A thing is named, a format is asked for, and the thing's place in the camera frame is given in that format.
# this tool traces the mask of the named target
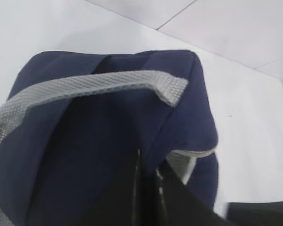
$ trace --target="white surface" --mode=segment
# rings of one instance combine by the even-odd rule
[[[283,84],[283,59],[255,68],[255,70],[273,76]]]
[[[0,104],[35,52],[190,49],[203,63],[220,137],[222,196],[237,202],[283,200],[283,87],[278,80],[82,0],[10,3],[13,7],[0,1],[5,7],[0,13]]]
[[[195,0],[87,0],[154,29]]]
[[[283,0],[199,0],[160,30],[254,68],[281,57]]]

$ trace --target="mesh handle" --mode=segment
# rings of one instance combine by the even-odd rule
[[[174,107],[188,81],[161,71],[128,71],[90,74],[34,84],[0,107],[0,143],[18,127],[34,106],[60,99],[110,93],[128,89],[151,89]]]

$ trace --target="navy fabric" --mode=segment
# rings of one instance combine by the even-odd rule
[[[217,195],[219,167],[216,154],[197,159],[196,166],[188,180],[187,188],[204,202],[209,208],[213,208]]]
[[[9,97],[50,79],[131,70],[160,70],[189,84],[175,108],[150,90],[66,99],[33,108],[0,145],[0,206],[14,223],[72,225],[138,149],[150,175],[173,149],[205,151],[216,146],[201,63],[186,50],[136,55],[42,53],[19,73]],[[208,158],[204,165],[211,162]],[[196,171],[201,177],[203,171]],[[216,173],[209,171],[205,180],[209,178],[214,182],[191,179],[189,187],[212,206]]]

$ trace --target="white floor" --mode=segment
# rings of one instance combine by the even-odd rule
[[[220,139],[223,201],[282,201],[281,82],[87,1],[0,1],[0,105],[22,66],[38,52],[152,49],[190,49],[201,58]]]

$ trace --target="navy blue bag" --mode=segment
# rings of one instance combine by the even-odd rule
[[[96,89],[82,89],[86,81]],[[105,88],[98,89],[103,82]],[[72,93],[78,87],[80,94]],[[59,97],[55,89],[61,89]],[[27,99],[30,93],[35,96]],[[33,104],[22,111],[18,104],[26,101]],[[23,116],[6,124],[3,119],[18,110]],[[155,188],[166,186],[161,175],[172,173],[180,189],[213,208],[218,136],[195,53],[43,52],[19,73],[0,117],[2,112],[0,208],[16,226],[84,225],[88,213],[97,213],[89,214],[94,220],[100,210],[107,210],[101,219],[115,221],[119,216],[108,214],[109,202],[126,205],[121,209],[130,216],[128,224],[158,214],[155,222],[163,225],[161,219],[171,216],[164,215],[164,205],[141,209],[160,203]]]

